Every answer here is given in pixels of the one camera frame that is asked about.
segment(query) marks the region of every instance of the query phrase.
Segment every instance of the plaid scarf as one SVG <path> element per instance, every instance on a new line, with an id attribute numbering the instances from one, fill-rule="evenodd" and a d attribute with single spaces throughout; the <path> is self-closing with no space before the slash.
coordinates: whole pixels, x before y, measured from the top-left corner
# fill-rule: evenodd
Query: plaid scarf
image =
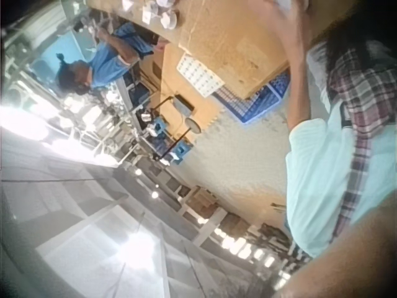
<path id="1" fill-rule="evenodd" d="M 328 88 L 344 103 L 355 133 L 349 180 L 332 233 L 332 243 L 349 226 L 360 202 L 370 166 L 371 139 L 395 118 L 397 65 L 376 63 L 373 68 L 363 70 L 357 52 L 348 50 L 329 75 Z"/>

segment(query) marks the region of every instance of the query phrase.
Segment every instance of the light blue shirt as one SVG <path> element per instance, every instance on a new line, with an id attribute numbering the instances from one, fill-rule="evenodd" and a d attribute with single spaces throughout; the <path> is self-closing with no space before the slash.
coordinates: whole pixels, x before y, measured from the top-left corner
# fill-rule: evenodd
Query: light blue shirt
<path id="1" fill-rule="evenodd" d="M 290 133 L 287 155 L 287 219 L 300 248 L 320 255 L 329 245 L 354 152 L 354 132 L 342 128 L 341 102 L 323 119 L 302 122 Z M 396 128 L 388 125 L 372 140 L 364 193 L 351 223 L 378 206 L 396 185 Z"/>
<path id="2" fill-rule="evenodd" d="M 130 22 L 118 28 L 114 35 L 127 42 L 138 52 L 140 58 L 153 53 L 153 46 L 136 35 L 135 28 Z M 130 68 L 130 65 L 121 59 L 116 50 L 104 42 L 98 44 L 96 54 L 89 65 L 92 68 L 92 88 L 106 86 L 121 78 Z"/>

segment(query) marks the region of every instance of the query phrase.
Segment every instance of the counter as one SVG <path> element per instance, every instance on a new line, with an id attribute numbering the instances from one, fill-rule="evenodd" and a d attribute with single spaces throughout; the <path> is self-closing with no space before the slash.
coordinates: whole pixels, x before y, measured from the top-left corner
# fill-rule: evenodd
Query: counter
<path id="1" fill-rule="evenodd" d="M 343 17 L 355 0 L 311 0 L 314 37 Z M 113 12 L 168 39 L 214 71 L 241 98 L 247 98 L 287 68 L 277 39 L 261 25 L 245 0 L 177 0 L 179 23 L 174 30 L 158 18 L 142 22 L 144 0 L 130 12 L 122 0 L 87 0 L 95 9 Z"/>

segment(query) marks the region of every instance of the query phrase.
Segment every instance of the skin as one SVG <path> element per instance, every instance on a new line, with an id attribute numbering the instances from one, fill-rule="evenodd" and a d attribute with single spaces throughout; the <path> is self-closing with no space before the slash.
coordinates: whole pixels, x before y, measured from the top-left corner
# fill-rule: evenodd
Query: skin
<path id="1" fill-rule="evenodd" d="M 305 58 L 310 34 L 303 1 L 288 13 L 271 0 L 247 0 L 264 25 L 280 39 L 290 62 L 292 91 L 288 127 L 310 119 Z M 277 298 L 384 297 L 397 268 L 397 192 L 371 210 L 317 259 L 294 274 Z"/>
<path id="2" fill-rule="evenodd" d="M 273 0 L 248 0 L 259 20 L 279 38 L 291 69 L 291 97 L 288 102 L 287 124 L 293 130 L 310 120 L 310 98 L 306 74 L 306 54 L 311 40 L 309 15 L 303 1 L 293 0 L 288 12 L 281 11 Z"/>
<path id="3" fill-rule="evenodd" d="M 277 298 L 389 297 L 396 277 L 397 192 L 294 274 Z"/>
<path id="4" fill-rule="evenodd" d="M 114 50 L 127 65 L 131 65 L 132 63 L 135 63 L 139 60 L 139 55 L 127 42 L 116 36 L 110 35 L 105 29 L 99 28 L 97 31 L 97 37 L 101 41 L 109 44 L 112 48 L 114 48 Z M 91 85 L 92 69 L 86 62 L 82 60 L 75 61 L 71 64 L 70 67 L 71 70 L 74 72 L 76 83 L 85 86 Z"/>

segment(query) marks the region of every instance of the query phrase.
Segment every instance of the person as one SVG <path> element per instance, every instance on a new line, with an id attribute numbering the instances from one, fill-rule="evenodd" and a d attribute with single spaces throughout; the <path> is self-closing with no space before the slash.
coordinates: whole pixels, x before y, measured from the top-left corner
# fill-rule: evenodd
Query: person
<path id="1" fill-rule="evenodd" d="M 67 63 L 64 55 L 57 55 L 61 66 L 56 83 L 64 93 L 83 95 L 90 89 L 103 87 L 121 78 L 140 59 L 153 54 L 153 46 L 137 34 L 131 22 L 124 23 L 112 35 L 99 28 L 97 37 L 101 42 L 89 63 L 82 60 Z"/>
<path id="2" fill-rule="evenodd" d="M 319 256 L 396 188 L 396 1 L 362 0 L 308 52 L 310 9 L 248 0 L 280 39 L 292 76 L 287 124 L 287 220 L 298 246 Z M 329 111 L 311 118 L 306 54 Z"/>
<path id="3" fill-rule="evenodd" d="M 393 191 L 296 272 L 274 298 L 396 297 L 396 224 L 397 192 Z"/>

